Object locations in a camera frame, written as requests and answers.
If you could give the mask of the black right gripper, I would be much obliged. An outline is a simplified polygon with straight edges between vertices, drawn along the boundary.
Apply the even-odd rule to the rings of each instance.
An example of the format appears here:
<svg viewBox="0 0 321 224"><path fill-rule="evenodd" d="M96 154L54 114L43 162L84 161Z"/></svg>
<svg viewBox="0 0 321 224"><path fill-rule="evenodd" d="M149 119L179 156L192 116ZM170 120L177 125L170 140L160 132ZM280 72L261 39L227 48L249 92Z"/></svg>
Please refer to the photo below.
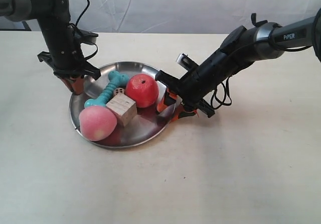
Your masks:
<svg viewBox="0 0 321 224"><path fill-rule="evenodd" d="M162 70L155 75L155 80L166 86L161 101L156 106L158 113L175 104L181 98L180 105L175 109L171 122L186 117L198 115L197 110L211 117L216 108L207 103L204 97L211 91L217 92L217 87L223 81L228 81L240 70L241 64L230 55L217 50L194 71L186 72L181 78L176 78Z"/></svg>

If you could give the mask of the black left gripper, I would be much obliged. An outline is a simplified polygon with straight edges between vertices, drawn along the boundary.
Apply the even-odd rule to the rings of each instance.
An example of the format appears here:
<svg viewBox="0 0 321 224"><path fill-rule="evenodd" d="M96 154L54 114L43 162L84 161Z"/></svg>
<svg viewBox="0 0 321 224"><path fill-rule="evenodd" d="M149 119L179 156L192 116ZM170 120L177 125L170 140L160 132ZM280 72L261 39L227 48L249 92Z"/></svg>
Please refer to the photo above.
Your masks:
<svg viewBox="0 0 321 224"><path fill-rule="evenodd" d="M80 29L73 23L60 20L38 23L49 50L38 54L38 59L46 62L71 92L80 95L84 91L85 75L95 80L100 77L100 70L88 62L98 51L87 57L83 55L81 44L74 36L75 30Z"/></svg>

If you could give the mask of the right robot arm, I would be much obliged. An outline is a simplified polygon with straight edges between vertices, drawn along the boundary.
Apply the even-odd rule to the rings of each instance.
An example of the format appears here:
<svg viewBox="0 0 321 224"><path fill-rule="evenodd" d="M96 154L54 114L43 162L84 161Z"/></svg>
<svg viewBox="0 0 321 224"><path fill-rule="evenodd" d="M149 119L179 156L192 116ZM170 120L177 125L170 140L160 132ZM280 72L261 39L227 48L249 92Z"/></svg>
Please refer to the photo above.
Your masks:
<svg viewBox="0 0 321 224"><path fill-rule="evenodd" d="M159 114L177 98L181 103L176 107L173 120L192 117L200 110L212 117L218 106L230 106L232 103L229 79L259 60L276 59L284 52L299 52L313 48L320 58L320 12L287 26L281 26L267 20L258 22L252 13L254 26L247 29L239 26L222 42L220 47L202 64L197 64L186 54L177 58L177 63L186 69L181 78L173 77L160 70L155 80L166 86L161 101L156 106Z"/></svg>

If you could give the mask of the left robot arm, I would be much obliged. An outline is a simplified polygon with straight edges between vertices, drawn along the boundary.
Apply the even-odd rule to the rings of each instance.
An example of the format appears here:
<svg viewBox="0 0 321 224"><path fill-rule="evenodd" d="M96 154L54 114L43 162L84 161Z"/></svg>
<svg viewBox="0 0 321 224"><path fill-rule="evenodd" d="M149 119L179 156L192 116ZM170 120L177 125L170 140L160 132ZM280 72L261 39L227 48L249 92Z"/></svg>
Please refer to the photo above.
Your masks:
<svg viewBox="0 0 321 224"><path fill-rule="evenodd" d="M84 91L84 80L97 80L100 70L89 63L81 44L96 46L97 33L81 30L71 22L69 0L1 0L1 16L11 22L36 20L47 51L37 55L75 95Z"/></svg>

